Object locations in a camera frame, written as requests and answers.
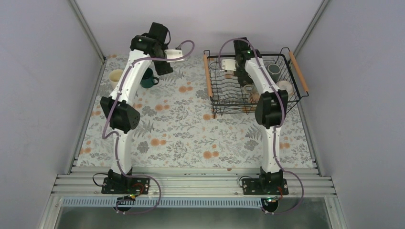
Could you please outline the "dark green mug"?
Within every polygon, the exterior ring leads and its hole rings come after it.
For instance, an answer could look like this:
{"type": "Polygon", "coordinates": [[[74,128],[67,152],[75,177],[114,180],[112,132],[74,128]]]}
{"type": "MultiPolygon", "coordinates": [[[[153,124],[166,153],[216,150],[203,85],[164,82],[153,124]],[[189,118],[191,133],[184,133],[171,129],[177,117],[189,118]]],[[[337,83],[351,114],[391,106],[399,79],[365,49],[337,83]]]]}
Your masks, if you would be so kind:
{"type": "Polygon", "coordinates": [[[149,89],[157,85],[159,81],[159,78],[154,76],[153,70],[151,68],[148,68],[140,81],[140,86],[142,88],[149,89]]]}

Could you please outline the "dark grey mug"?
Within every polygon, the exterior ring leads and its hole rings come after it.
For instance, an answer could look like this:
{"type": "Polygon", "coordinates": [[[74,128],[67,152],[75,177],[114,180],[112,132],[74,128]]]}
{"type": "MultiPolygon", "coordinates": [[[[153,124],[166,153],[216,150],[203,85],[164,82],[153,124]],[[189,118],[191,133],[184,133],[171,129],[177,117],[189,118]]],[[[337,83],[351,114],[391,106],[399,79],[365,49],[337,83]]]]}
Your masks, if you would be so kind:
{"type": "Polygon", "coordinates": [[[281,75],[281,67],[275,63],[269,64],[267,66],[267,71],[271,76],[272,80],[277,83],[281,75]]]}

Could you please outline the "cream ribbed mug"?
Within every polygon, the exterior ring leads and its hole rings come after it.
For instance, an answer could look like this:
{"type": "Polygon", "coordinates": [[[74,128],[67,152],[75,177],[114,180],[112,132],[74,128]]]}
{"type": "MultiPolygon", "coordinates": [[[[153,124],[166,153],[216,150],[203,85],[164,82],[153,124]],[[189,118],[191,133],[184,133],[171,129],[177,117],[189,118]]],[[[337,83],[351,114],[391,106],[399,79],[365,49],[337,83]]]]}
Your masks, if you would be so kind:
{"type": "Polygon", "coordinates": [[[123,72],[122,69],[115,69],[109,73],[108,78],[113,90],[117,87],[123,72]]]}

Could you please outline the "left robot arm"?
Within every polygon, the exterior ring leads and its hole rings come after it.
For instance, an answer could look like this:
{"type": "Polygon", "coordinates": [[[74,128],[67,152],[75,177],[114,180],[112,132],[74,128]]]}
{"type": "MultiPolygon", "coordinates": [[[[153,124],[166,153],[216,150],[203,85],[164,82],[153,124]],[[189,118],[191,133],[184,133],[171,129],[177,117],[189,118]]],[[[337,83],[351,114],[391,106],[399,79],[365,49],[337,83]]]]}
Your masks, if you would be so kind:
{"type": "Polygon", "coordinates": [[[154,22],[147,33],[137,35],[131,40],[129,58],[124,71],[108,96],[100,100],[107,124],[112,128],[116,142],[112,172],[120,175],[131,175],[130,158],[132,137],[140,121],[140,113],[134,108],[134,98],[142,79],[150,65],[158,76],[173,72],[170,63],[165,61],[165,50],[168,48],[166,39],[170,38],[169,29],[163,24],[154,22]]]}

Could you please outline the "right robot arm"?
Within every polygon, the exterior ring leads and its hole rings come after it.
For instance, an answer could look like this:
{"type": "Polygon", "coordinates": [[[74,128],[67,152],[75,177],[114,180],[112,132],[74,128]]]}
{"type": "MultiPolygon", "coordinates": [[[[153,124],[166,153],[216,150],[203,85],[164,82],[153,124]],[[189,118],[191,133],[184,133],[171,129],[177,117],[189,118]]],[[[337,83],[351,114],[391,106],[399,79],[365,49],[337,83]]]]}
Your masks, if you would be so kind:
{"type": "Polygon", "coordinates": [[[283,168],[279,161],[280,131],[284,123],[288,102],[288,93],[281,90],[265,68],[258,50],[253,48],[247,38],[233,41],[236,71],[235,76],[243,87],[253,84],[259,99],[255,108],[256,122],[263,131],[263,161],[260,167],[259,189],[271,194],[277,188],[273,176],[282,176],[283,168]]]}

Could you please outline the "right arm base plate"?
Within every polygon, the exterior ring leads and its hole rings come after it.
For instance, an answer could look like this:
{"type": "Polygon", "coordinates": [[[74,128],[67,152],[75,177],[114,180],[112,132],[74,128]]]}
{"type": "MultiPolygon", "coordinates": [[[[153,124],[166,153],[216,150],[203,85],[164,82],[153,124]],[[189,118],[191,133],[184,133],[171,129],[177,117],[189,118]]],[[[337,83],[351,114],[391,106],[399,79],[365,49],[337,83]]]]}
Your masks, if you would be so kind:
{"type": "Polygon", "coordinates": [[[238,180],[244,195],[288,195],[288,184],[286,179],[265,180],[264,178],[252,178],[242,176],[238,180]]]}

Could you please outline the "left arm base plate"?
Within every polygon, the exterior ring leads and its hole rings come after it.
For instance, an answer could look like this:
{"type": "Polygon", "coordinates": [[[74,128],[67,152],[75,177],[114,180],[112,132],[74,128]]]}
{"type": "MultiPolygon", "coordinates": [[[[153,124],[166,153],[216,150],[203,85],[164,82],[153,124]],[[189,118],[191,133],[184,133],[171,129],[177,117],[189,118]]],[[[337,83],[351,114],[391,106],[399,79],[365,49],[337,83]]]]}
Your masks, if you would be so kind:
{"type": "Polygon", "coordinates": [[[132,178],[128,181],[114,181],[105,178],[101,189],[102,194],[146,195],[149,192],[150,179],[144,177],[132,178]]]}

